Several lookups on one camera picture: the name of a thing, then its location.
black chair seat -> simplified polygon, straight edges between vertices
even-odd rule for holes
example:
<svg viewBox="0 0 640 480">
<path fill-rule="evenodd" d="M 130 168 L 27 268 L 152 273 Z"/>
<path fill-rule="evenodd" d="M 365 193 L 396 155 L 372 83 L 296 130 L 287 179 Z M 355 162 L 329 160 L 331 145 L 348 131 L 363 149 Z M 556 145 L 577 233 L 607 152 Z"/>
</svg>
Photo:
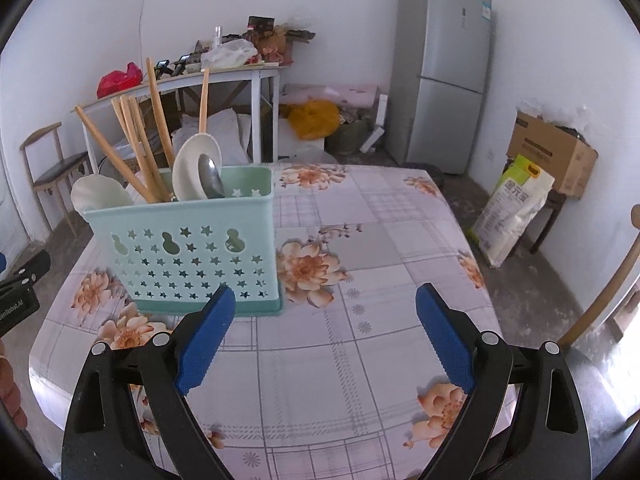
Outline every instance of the black chair seat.
<svg viewBox="0 0 640 480">
<path fill-rule="evenodd" d="M 41 176 L 39 176 L 38 179 L 33 183 L 33 187 L 55 184 L 61 175 L 78 166 L 86 158 L 87 152 L 76 153 L 75 155 L 68 156 L 67 158 L 61 160 L 59 163 L 53 166 L 50 170 L 45 171 Z"/>
</svg>

blue gripper pad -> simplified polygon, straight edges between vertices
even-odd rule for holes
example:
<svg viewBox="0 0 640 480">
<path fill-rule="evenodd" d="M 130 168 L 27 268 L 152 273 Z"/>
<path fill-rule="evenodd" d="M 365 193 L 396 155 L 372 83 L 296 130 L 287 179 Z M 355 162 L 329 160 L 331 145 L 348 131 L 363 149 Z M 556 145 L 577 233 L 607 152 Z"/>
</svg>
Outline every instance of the blue gripper pad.
<svg viewBox="0 0 640 480">
<path fill-rule="evenodd" d="M 184 396 L 200 386 L 236 313 L 236 297 L 230 288 L 225 287 L 222 295 L 211 301 L 216 302 L 215 306 L 204 316 L 180 354 L 175 386 Z"/>
<path fill-rule="evenodd" d="M 420 286 L 415 293 L 415 310 L 449 381 L 468 395 L 476 384 L 471 355 L 438 305 L 442 298 L 434 293 L 427 285 Z"/>
</svg>

floral tablecloth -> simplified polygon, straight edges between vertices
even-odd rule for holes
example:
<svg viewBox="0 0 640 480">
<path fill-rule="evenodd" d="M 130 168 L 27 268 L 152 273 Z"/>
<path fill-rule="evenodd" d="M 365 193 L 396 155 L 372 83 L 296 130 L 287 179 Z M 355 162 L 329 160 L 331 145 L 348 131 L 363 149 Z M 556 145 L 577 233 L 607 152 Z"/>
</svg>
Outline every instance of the floral tablecloth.
<svg viewBox="0 0 640 480">
<path fill-rule="evenodd" d="M 417 286 L 433 283 L 480 330 L 500 332 L 465 237 L 424 171 L 271 168 L 286 304 L 277 317 L 234 320 L 188 403 L 238 479 L 415 475 L 465 399 L 417 319 Z M 179 321 L 140 314 L 107 250 L 89 243 L 31 351 L 33 391 L 60 428 L 96 340 L 127 348 Z M 144 390 L 133 395 L 156 462 L 174 470 Z M 510 390 L 495 431 L 513 399 Z"/>
</svg>

refrigerator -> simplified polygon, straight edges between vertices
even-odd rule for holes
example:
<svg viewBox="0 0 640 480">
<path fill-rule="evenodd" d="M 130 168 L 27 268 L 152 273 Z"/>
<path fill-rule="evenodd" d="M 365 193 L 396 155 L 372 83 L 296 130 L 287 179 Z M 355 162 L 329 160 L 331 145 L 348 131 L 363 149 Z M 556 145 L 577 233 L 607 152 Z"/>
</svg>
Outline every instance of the refrigerator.
<svg viewBox="0 0 640 480">
<path fill-rule="evenodd" d="M 399 0 L 386 150 L 465 173 L 489 61 L 491 0 Z"/>
</svg>

utensil holder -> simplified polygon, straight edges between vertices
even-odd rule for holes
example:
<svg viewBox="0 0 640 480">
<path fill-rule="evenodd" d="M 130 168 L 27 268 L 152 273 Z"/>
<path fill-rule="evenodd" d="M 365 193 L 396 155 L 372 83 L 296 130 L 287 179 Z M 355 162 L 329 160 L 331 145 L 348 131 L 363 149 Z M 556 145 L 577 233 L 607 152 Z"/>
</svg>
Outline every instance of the utensil holder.
<svg viewBox="0 0 640 480">
<path fill-rule="evenodd" d="M 282 309 L 271 170 L 230 166 L 221 179 L 224 198 L 85 211 L 140 312 L 196 312 L 221 283 L 236 295 L 236 316 Z"/>
</svg>

